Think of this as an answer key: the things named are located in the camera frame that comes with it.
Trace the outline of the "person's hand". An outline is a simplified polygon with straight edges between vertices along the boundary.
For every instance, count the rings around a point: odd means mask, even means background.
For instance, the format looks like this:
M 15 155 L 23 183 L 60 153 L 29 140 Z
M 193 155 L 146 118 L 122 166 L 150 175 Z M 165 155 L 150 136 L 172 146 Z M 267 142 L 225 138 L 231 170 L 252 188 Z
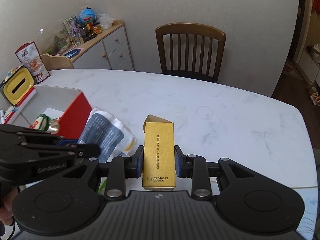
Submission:
M 19 194 L 20 188 L 14 188 L 10 193 L 8 193 L 2 200 L 3 206 L 0 210 L 0 220 L 4 225 L 13 224 L 13 213 L 12 213 L 12 204 L 16 196 Z

